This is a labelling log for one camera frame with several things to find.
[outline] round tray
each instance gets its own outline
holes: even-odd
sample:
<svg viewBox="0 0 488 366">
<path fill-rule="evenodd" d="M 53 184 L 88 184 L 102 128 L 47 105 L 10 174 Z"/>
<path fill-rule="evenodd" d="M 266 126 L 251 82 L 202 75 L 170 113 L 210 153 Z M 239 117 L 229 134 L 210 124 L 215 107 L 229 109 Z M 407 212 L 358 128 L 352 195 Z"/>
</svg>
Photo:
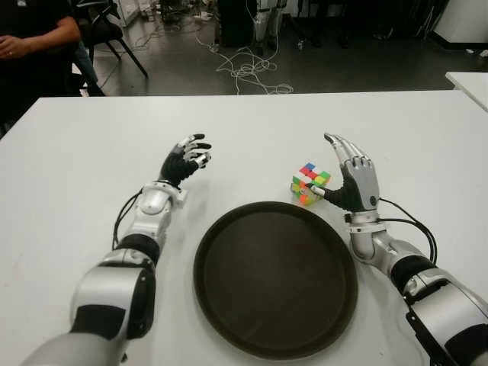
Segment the round tray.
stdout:
<svg viewBox="0 0 488 366">
<path fill-rule="evenodd" d="M 205 234 L 194 286 L 212 326 L 263 358 L 299 358 L 333 343 L 354 312 L 352 258 L 334 229 L 291 204 L 226 213 Z"/>
</svg>

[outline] white cable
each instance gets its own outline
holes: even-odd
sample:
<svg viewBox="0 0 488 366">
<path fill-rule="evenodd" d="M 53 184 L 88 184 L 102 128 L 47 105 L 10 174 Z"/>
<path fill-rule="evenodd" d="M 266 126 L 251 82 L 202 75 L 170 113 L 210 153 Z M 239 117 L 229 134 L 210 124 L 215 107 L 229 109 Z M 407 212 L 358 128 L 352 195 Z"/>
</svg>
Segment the white cable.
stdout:
<svg viewBox="0 0 488 366">
<path fill-rule="evenodd" d="M 255 24 L 255 20 L 251 15 L 251 12 L 249 11 L 249 8 L 247 6 L 247 0 L 246 0 L 246 8 L 249 13 L 249 16 L 252 19 L 252 22 Z M 273 55 L 267 59 L 263 59 L 259 56 L 256 56 L 250 49 L 249 47 L 242 47 L 239 48 L 236 53 L 231 56 L 231 57 L 226 57 L 222 53 L 218 53 L 216 47 L 214 44 L 206 44 L 203 43 L 200 38 L 198 38 L 198 33 L 195 31 L 195 38 L 197 39 L 197 42 L 202 45 L 206 46 L 208 50 L 220 57 L 222 57 L 225 61 L 217 67 L 215 70 L 216 72 L 221 72 L 221 71 L 227 71 L 232 78 L 235 79 L 236 83 L 236 91 L 237 95 L 240 95 L 240 88 L 239 88 L 239 83 L 238 81 L 240 80 L 241 82 L 248 82 L 249 84 L 257 85 L 260 88 L 262 88 L 266 94 L 268 95 L 275 95 L 275 94 L 290 94 L 293 93 L 293 87 L 291 87 L 288 84 L 278 84 L 278 85 L 265 85 L 261 79 L 258 77 L 258 74 L 260 72 L 266 72 L 266 71 L 276 71 L 278 69 L 278 65 L 276 63 L 270 62 L 271 59 L 273 59 L 277 53 L 278 53 L 278 26 L 279 22 L 276 22 L 276 49 L 274 50 Z M 234 67 L 233 59 L 235 59 L 238 56 L 250 56 L 251 57 L 251 63 L 242 63 L 238 69 Z"/>
</svg>

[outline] gray floor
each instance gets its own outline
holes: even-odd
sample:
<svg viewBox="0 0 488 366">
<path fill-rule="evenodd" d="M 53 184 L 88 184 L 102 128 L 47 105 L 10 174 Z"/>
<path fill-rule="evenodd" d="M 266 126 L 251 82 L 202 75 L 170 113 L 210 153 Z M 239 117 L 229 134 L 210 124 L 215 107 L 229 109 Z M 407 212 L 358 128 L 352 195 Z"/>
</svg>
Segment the gray floor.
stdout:
<svg viewBox="0 0 488 366">
<path fill-rule="evenodd" d="M 120 62 L 106 48 L 95 52 L 95 68 L 107 95 L 233 95 L 234 80 L 216 72 L 218 55 L 197 43 L 195 29 L 205 43 L 214 40 L 214 23 L 195 24 L 186 18 L 182 27 L 161 27 L 137 19 L 126 29 L 126 40 L 146 67 L 145 79 L 127 54 Z M 297 48 L 289 28 L 280 34 L 279 52 L 273 59 L 278 70 L 260 74 L 267 85 L 287 83 L 295 93 L 439 90 L 452 88 L 447 71 L 488 72 L 488 58 L 463 50 L 445 50 L 432 40 L 388 40 L 355 37 L 348 50 L 339 48 L 336 32 L 328 30 L 321 48 L 306 43 Z M 221 49 L 227 56 L 235 50 Z M 267 50 L 265 56 L 272 52 Z M 244 85 L 242 94 L 264 94 L 256 85 Z"/>
</svg>

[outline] robotic arm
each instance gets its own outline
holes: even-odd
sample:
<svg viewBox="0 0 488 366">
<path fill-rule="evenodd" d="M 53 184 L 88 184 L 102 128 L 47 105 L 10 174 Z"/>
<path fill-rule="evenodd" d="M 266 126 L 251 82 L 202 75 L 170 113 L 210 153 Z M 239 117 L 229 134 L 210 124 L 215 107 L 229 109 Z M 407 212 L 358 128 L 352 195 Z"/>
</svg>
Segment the robotic arm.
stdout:
<svg viewBox="0 0 488 366">
<path fill-rule="evenodd" d="M 178 186 L 210 161 L 203 134 L 178 143 L 159 178 L 138 195 L 135 218 L 123 238 L 82 279 L 72 300 L 69 333 L 41 345 L 22 366 L 115 366 L 132 339 L 153 324 L 156 264 L 174 206 L 186 192 Z"/>
<path fill-rule="evenodd" d="M 488 365 L 488 304 L 410 243 L 391 237 L 377 212 L 374 164 L 356 145 L 325 134 L 344 177 L 337 191 L 310 186 L 345 215 L 353 256 L 385 274 L 405 300 L 406 319 L 438 366 Z"/>
</svg>

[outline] colorful cube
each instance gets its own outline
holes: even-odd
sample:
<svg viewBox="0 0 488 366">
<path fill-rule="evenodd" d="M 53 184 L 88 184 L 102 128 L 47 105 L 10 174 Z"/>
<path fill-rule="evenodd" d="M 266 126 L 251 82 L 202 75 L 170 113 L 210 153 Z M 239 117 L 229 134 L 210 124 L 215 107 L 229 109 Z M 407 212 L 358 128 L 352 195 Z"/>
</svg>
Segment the colorful cube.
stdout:
<svg viewBox="0 0 488 366">
<path fill-rule="evenodd" d="M 292 178 L 291 191 L 303 205 L 312 204 L 320 199 L 307 185 L 312 184 L 318 187 L 325 187 L 330 180 L 329 173 L 318 172 L 319 170 L 316 169 L 314 164 L 308 163 Z"/>
<path fill-rule="evenodd" d="M 308 175 L 310 173 L 310 169 L 308 169 L 306 166 L 304 166 L 302 169 L 300 169 L 300 173 L 304 175 Z"/>
</svg>

